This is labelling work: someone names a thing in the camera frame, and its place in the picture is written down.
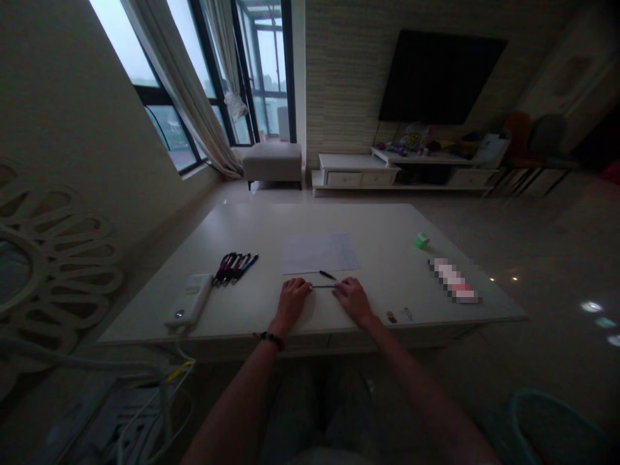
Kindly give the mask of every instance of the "gray chair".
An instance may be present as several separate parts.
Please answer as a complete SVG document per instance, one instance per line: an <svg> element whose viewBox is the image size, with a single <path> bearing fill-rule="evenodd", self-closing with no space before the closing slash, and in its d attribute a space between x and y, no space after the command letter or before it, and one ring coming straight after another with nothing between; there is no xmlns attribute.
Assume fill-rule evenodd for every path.
<svg viewBox="0 0 620 465"><path fill-rule="evenodd" d="M302 190L302 146L288 142L260 142L243 157L247 188L253 181L291 181Z"/></svg>
<svg viewBox="0 0 620 465"><path fill-rule="evenodd" d="M560 151L560 144L566 135L568 124L566 118L560 114L548 114L541 116L534 123L530 135L528 149L543 161L543 167L531 180L523 187L523 193L545 169L564 170L562 175L547 189L543 197L549 194L560 184L569 173L579 167L579 163L574 157Z"/></svg>

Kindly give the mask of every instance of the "black tv screen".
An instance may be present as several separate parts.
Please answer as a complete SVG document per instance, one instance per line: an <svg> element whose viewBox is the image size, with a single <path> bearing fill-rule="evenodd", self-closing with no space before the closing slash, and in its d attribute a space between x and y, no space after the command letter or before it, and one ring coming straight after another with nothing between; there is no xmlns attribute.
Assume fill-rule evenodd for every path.
<svg viewBox="0 0 620 465"><path fill-rule="evenodd" d="M506 41L402 30L380 121L463 124Z"/></svg>

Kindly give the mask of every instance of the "pen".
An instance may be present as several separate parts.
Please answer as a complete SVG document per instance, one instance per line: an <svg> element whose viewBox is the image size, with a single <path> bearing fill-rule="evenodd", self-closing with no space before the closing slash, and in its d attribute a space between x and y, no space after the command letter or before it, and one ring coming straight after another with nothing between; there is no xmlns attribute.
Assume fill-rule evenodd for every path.
<svg viewBox="0 0 620 465"><path fill-rule="evenodd" d="M252 260L250 260L250 262L243 267L243 269L241 270L241 274L239 275L239 277L237 278L237 281L240 280L243 275L245 274L245 272L250 268L250 266L254 265L254 262L258 260L258 254L254 255L254 258Z"/></svg>
<svg viewBox="0 0 620 465"><path fill-rule="evenodd" d="M226 262L226 266L224 267L224 270L222 271L222 275L220 276L220 281L218 282L218 287L222 284L222 281L224 280L224 278L228 274L228 270L231 268L231 265L236 260L236 258L237 258L237 254L235 252L232 252L230 254L230 256L228 257L228 261Z"/></svg>
<svg viewBox="0 0 620 465"><path fill-rule="evenodd" d="M222 258L222 261L220 262L220 268L218 269L218 272L215 274L215 278L213 278L213 285L218 285L218 280L220 279L220 276L222 275L222 271L224 270L224 265L226 264L226 259L228 259L229 254L224 255L224 258Z"/></svg>
<svg viewBox="0 0 620 465"><path fill-rule="evenodd" d="M243 265L241 265L241 267L237 270L237 272L232 277L232 283L233 284L236 284L237 281L239 280L239 278L241 278L241 275L243 273L243 268L245 268L245 266L247 265L247 262L250 261L250 257L251 256L252 256L252 254L248 254L248 255L245 256L245 261L243 262Z"/></svg>
<svg viewBox="0 0 620 465"><path fill-rule="evenodd" d="M334 281L338 281L338 280L337 280L336 278L334 278L331 274L326 273L326 272L325 272L325 271L323 271L323 270L320 270L320 271L319 271L319 273L320 273L320 274L322 274L323 276L325 276L326 278L333 279Z"/></svg>
<svg viewBox="0 0 620 465"><path fill-rule="evenodd" d="M234 267L229 270L228 274L224 278L224 286L228 286L228 283L233 279L233 276L237 273L237 270L239 270L239 266L241 265L241 262L243 261L244 256L245 255L239 254L239 256L237 257L237 262L235 263Z"/></svg>

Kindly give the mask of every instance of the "white tv cabinet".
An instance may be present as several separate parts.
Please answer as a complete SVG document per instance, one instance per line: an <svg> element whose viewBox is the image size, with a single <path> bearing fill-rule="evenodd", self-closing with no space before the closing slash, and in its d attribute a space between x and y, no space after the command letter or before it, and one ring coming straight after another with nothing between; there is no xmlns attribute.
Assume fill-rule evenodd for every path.
<svg viewBox="0 0 620 465"><path fill-rule="evenodd" d="M408 154L401 156L376 148L370 155L319 154L320 170L312 171L312 193L322 189L401 189L418 191L489 191L486 185L496 169L479 169L482 160L465 160L445 153L436 152L429 156ZM458 165L451 179L445 185L436 184L394 184L400 171L397 164L418 163L425 165Z"/></svg>

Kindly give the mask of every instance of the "white power strip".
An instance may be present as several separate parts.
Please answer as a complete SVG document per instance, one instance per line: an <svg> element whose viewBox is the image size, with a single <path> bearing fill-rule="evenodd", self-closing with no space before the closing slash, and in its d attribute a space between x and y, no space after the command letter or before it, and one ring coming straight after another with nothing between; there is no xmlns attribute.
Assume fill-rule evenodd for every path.
<svg viewBox="0 0 620 465"><path fill-rule="evenodd" d="M164 324L169 328L180 328L196 323L211 290L212 281L213 276L210 274L190 276L183 288L183 294L170 309L170 315Z"/></svg>

